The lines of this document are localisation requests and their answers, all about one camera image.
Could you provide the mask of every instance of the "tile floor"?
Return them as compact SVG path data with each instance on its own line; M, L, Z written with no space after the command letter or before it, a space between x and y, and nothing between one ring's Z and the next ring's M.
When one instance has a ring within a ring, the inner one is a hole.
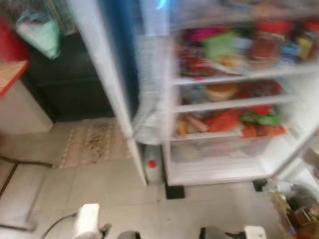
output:
M0 152L59 163L74 124L58 123L50 133L7 137ZM0 164L0 173L6 167ZM0 201L0 219L25 215L23 202L31 190L23 185L37 185L29 218L38 227L32 233L0 229L0 239L39 239L55 220L85 203L100 204L100 224L112 224L109 239L126 230L139 231L143 239L196 239L200 228L209 225L231 232L261 225L268 238L282 238L267 195L255 193L249 182L186 187L185 199L168 201L163 185L144 187L127 159L63 169L28 166L23 172L16 174ZM74 219L61 222L47 238L72 238L73 224Z

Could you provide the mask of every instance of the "plastic bottle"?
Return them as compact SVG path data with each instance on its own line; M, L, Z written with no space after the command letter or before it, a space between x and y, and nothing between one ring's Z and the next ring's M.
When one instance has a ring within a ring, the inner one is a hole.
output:
M160 184L163 182L161 149L159 145L145 146L144 170L149 184Z

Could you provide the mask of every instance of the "refrigerator foot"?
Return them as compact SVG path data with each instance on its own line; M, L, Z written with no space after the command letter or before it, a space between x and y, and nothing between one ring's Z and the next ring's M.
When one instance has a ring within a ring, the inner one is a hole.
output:
M165 183L166 199L182 199L185 198L184 186L169 186Z
M254 188L256 192L262 192L263 191L263 187L268 183L268 179L267 178L263 178L263 179L256 179L253 181L254 184Z

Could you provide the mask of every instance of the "power cord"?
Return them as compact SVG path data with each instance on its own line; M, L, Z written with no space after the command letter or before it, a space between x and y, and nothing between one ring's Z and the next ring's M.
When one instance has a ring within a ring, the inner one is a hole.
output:
M45 239L46 236L49 234L49 232L62 220L67 219L67 218L75 218L77 216L77 213L72 213L70 215L64 216L62 218L60 218L59 220L57 220L55 223L53 223L48 230L45 231L45 233L43 234L43 236L41 237L41 239Z

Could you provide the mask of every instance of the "patterned rug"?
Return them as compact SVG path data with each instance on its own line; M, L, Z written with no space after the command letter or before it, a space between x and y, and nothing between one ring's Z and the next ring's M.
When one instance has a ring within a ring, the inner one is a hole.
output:
M130 158L115 118L90 119L71 130L61 168Z

